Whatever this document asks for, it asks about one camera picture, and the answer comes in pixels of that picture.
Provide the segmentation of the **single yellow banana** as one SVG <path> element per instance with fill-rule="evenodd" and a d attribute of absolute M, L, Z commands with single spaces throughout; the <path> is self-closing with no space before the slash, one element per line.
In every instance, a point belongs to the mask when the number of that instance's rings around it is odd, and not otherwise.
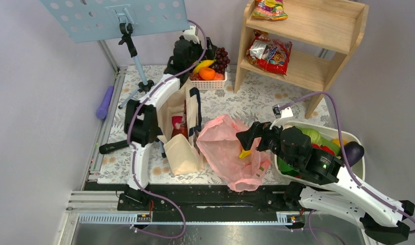
<path fill-rule="evenodd" d="M 216 62 L 216 60 L 203 60 L 203 61 L 201 61 L 199 64 L 197 64 L 196 66 L 195 66 L 195 68 L 193 69 L 193 71 L 192 71 L 192 74 L 198 74 L 199 73 L 199 71 L 202 69 L 202 68 L 205 68 L 205 67 L 210 67 L 212 64 L 214 64 Z"/>

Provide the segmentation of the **orange fruit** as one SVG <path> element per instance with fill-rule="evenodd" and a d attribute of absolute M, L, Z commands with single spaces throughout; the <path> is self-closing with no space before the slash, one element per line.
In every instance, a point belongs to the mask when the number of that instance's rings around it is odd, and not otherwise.
<path fill-rule="evenodd" d="M 209 67 L 202 67 L 198 74 L 205 81 L 213 81 L 216 77 L 216 71 Z"/>

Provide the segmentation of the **yellow banana bunch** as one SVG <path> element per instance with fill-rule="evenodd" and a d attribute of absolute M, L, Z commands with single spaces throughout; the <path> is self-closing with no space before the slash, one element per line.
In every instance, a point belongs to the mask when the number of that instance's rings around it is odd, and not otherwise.
<path fill-rule="evenodd" d="M 239 154 L 239 158 L 240 159 L 245 159 L 246 157 L 251 155 L 251 150 L 244 150 L 242 149 L 240 154 Z"/>

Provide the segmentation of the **dark red grapes bunch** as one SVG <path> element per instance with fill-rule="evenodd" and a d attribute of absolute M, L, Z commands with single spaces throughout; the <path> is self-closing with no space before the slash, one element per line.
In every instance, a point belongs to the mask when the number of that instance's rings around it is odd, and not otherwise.
<path fill-rule="evenodd" d="M 216 73 L 224 75 L 229 63 L 230 59 L 228 57 L 228 52 L 225 50 L 225 48 L 217 48 L 214 64 L 211 66 L 211 68 L 214 69 Z"/>

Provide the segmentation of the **pink plastic grocery bag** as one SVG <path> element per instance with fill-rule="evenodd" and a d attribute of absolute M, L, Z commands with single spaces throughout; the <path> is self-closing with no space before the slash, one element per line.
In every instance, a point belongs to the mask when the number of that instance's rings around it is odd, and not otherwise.
<path fill-rule="evenodd" d="M 212 170 L 236 192 L 257 190 L 271 166 L 270 154 L 256 150 L 260 138 L 254 140 L 250 154 L 240 158 L 243 148 L 236 134 L 248 129 L 242 121 L 223 114 L 208 121 L 196 140 Z"/>

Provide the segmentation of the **beige canvas tote bag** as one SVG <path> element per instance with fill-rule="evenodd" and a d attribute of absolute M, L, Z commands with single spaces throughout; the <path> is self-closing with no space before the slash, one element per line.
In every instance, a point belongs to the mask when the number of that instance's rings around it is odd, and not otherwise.
<path fill-rule="evenodd" d="M 171 137 L 172 117 L 184 115 L 188 128 L 188 139 L 182 134 Z M 164 144 L 165 156 L 174 175 L 191 174 L 204 170 L 203 155 L 196 145 L 201 131 L 201 98 L 199 89 L 187 80 L 158 110 L 161 129 L 159 140 Z"/>

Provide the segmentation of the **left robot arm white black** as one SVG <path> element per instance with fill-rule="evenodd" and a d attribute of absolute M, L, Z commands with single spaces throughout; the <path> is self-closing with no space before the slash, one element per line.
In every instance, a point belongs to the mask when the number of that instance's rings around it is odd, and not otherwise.
<path fill-rule="evenodd" d="M 184 35 L 175 43 L 173 56 L 169 58 L 162 79 L 138 100 L 128 100 L 125 109 L 124 132 L 127 138 L 99 147 L 103 155 L 123 148 L 131 148 L 132 163 L 128 187 L 143 190 L 148 185 L 148 159 L 155 141 L 167 142 L 171 138 L 172 103 L 183 107 L 187 123 L 185 136 L 189 140 L 180 144 L 181 150 L 189 149 L 191 157 L 197 157 L 193 144 L 201 131 L 201 97 L 189 77 L 196 66 L 213 58 L 217 47 L 210 38 L 193 41 Z"/>

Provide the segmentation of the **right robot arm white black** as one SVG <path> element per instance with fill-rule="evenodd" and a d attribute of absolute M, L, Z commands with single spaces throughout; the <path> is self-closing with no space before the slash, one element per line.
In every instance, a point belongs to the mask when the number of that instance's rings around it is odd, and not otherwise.
<path fill-rule="evenodd" d="M 299 128 L 284 129 L 256 121 L 236 137 L 244 150 L 260 138 L 258 151 L 270 150 L 298 171 L 300 178 L 290 182 L 283 194 L 288 209 L 328 212 L 356 225 L 382 244 L 408 240 L 411 230 L 403 221 L 413 215 L 414 203 L 376 194 L 354 173 L 349 173 L 343 160 L 312 144 Z"/>

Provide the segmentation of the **green cabbage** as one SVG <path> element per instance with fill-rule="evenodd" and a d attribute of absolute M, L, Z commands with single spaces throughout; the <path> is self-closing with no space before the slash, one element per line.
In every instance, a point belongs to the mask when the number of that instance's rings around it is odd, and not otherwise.
<path fill-rule="evenodd" d="M 300 130 L 304 135 L 310 137 L 312 144 L 322 145 L 322 136 L 320 132 L 311 128 L 301 128 Z"/>

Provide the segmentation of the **yellow orange pepper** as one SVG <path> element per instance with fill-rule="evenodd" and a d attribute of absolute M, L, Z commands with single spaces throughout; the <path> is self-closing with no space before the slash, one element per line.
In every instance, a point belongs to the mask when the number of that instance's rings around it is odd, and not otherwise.
<path fill-rule="evenodd" d="M 337 145 L 338 147 L 340 147 L 341 144 L 343 144 L 343 146 L 345 146 L 348 143 L 348 141 L 346 141 L 346 140 L 340 140 L 338 138 L 331 140 L 331 142 L 334 143 L 335 145 Z"/>

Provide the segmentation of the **red snack bag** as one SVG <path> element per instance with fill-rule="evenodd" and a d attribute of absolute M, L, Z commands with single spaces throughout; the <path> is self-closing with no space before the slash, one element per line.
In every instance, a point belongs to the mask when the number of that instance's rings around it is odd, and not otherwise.
<path fill-rule="evenodd" d="M 248 62 L 259 69 L 278 75 L 287 75 L 293 44 L 271 39 L 267 32 L 254 30 L 254 39 L 246 50 Z"/>

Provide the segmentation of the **purple eggplant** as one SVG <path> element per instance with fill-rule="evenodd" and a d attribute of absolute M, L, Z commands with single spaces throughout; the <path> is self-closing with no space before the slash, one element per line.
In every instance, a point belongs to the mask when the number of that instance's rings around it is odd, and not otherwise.
<path fill-rule="evenodd" d="M 348 160 L 350 167 L 352 167 L 357 162 L 359 162 L 365 154 L 364 147 L 356 141 L 351 141 L 345 144 L 344 150 L 345 150 L 345 156 L 343 156 L 342 158 L 344 160 L 345 159 Z"/>

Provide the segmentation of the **white vegetable bin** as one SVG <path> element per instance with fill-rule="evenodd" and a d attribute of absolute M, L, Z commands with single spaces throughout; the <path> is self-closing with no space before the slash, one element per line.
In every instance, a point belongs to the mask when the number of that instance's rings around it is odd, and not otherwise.
<path fill-rule="evenodd" d="M 337 129 L 315 125 L 311 123 L 291 120 L 291 121 L 286 122 L 284 126 L 286 127 L 295 126 L 297 128 L 311 128 L 311 129 L 318 131 L 321 134 L 321 136 L 327 140 L 333 140 L 339 137 Z M 356 138 L 353 134 L 348 133 L 346 131 L 342 131 L 342 139 L 347 142 L 356 141 L 357 143 L 361 144 L 358 138 Z M 316 185 L 306 180 L 295 178 L 289 175 L 283 175 L 277 166 L 277 156 L 274 154 L 271 154 L 271 163 L 272 163 L 272 173 L 275 176 L 275 179 L 278 181 L 281 179 L 281 183 L 283 183 L 284 185 L 288 185 L 291 181 L 296 181 L 304 185 L 311 186 L 314 189 L 319 189 L 321 191 L 331 191 L 328 185 L 323 185 L 322 187 L 320 187 L 319 185 Z M 362 157 L 359 162 L 357 162 L 351 167 L 351 169 L 357 177 L 359 177 L 360 179 L 364 181 L 366 178 L 365 157 Z"/>

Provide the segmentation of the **colourful snack bag top shelf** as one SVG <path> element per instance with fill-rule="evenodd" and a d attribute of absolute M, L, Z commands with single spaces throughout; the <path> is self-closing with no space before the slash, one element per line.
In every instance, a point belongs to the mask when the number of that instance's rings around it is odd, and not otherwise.
<path fill-rule="evenodd" d="M 264 20 L 285 20 L 288 18 L 282 0 L 256 0 L 252 16 Z"/>

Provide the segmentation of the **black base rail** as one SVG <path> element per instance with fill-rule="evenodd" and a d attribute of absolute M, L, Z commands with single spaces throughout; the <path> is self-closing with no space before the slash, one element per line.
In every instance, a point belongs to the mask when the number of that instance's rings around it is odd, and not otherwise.
<path fill-rule="evenodd" d="M 301 214 L 285 200 L 286 185 L 262 185 L 255 191 L 232 191 L 226 185 L 149 184 L 145 191 L 127 187 L 119 195 L 119 211 L 146 211 L 154 222 L 275 222 L 278 213 Z"/>

